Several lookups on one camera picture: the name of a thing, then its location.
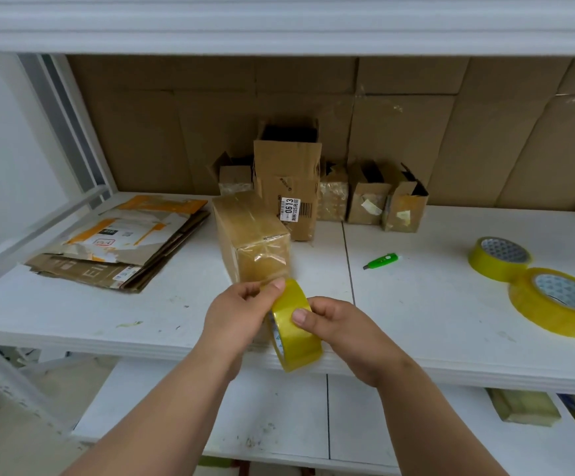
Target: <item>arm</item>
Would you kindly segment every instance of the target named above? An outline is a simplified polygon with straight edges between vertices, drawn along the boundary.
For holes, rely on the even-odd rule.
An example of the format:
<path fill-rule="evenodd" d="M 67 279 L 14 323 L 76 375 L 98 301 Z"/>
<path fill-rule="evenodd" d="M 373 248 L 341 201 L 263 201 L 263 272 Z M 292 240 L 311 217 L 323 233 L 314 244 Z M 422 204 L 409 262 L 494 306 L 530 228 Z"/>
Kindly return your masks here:
<path fill-rule="evenodd" d="M 309 299 L 294 323 L 331 345 L 356 377 L 377 389 L 404 476 L 507 476 L 426 373 L 353 304 Z"/>
<path fill-rule="evenodd" d="M 259 288 L 259 283 L 235 284 L 220 294 L 188 356 L 63 474 L 191 475 L 242 354 L 285 281 Z"/>

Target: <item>fingernail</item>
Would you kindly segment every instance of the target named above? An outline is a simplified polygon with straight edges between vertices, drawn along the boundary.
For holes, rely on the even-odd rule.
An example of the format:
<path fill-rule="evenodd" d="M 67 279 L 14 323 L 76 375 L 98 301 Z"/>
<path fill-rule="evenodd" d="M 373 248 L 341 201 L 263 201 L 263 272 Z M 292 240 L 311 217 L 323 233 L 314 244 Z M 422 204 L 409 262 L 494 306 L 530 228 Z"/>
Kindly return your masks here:
<path fill-rule="evenodd" d="M 285 288 L 285 279 L 283 279 L 283 277 L 279 277 L 270 282 L 270 284 L 276 287 L 279 291 L 282 291 Z"/>
<path fill-rule="evenodd" d="M 305 322 L 305 318 L 307 317 L 307 312 L 304 309 L 296 309 L 292 312 L 292 320 L 298 326 L 302 326 L 303 322 Z"/>

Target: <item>adhesive tape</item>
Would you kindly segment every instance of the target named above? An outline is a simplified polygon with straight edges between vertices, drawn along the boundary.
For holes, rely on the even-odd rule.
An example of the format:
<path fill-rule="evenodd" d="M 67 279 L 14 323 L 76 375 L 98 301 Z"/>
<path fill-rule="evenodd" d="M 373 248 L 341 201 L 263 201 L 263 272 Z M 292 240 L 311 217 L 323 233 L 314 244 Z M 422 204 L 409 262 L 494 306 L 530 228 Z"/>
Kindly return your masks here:
<path fill-rule="evenodd" d="M 292 322 L 292 312 L 299 308 L 311 310 L 298 283 L 287 279 L 283 295 L 266 317 L 272 344 L 286 373 L 314 362 L 323 354 L 320 339 Z"/>
<path fill-rule="evenodd" d="M 514 308 L 537 326 L 575 337 L 575 277 L 551 269 L 523 271 L 510 284 Z"/>
<path fill-rule="evenodd" d="M 512 282 L 531 263 L 531 255 L 519 244 L 499 237 L 482 237 L 468 255 L 478 273 L 501 282 Z"/>

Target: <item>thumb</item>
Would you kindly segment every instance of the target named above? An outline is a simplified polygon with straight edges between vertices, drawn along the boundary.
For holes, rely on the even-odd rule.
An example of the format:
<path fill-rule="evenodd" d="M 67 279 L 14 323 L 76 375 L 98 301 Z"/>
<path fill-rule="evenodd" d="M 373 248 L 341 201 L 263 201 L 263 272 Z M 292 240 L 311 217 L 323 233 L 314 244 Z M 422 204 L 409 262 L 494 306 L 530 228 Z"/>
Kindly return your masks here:
<path fill-rule="evenodd" d="M 305 309 L 296 309 L 292 314 L 292 321 L 298 327 L 320 337 L 323 341 L 329 342 L 328 339 L 332 334 L 332 323 L 323 316 Z"/>
<path fill-rule="evenodd" d="M 250 299 L 252 310 L 256 313 L 267 314 L 272 308 L 274 301 L 278 299 L 285 290 L 285 279 L 275 279 L 265 286 L 254 298 Z"/>

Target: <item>held tape roll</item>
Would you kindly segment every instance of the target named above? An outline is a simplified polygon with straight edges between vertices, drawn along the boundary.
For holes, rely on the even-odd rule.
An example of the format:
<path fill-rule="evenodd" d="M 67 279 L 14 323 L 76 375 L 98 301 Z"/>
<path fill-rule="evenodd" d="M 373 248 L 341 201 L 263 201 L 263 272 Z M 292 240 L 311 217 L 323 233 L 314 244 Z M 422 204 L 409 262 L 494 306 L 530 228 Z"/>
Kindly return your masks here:
<path fill-rule="evenodd" d="M 283 295 L 266 317 L 276 355 L 286 373 L 314 362 L 323 354 L 320 339 L 292 322 L 292 312 L 299 308 L 311 310 L 298 283 L 287 279 Z"/>
<path fill-rule="evenodd" d="M 500 237 L 482 237 L 474 244 L 468 262 L 478 273 L 500 282 L 512 282 L 531 263 L 519 244 Z"/>
<path fill-rule="evenodd" d="M 552 269 L 523 271 L 509 288 L 514 308 L 537 326 L 575 337 L 575 277 Z"/>

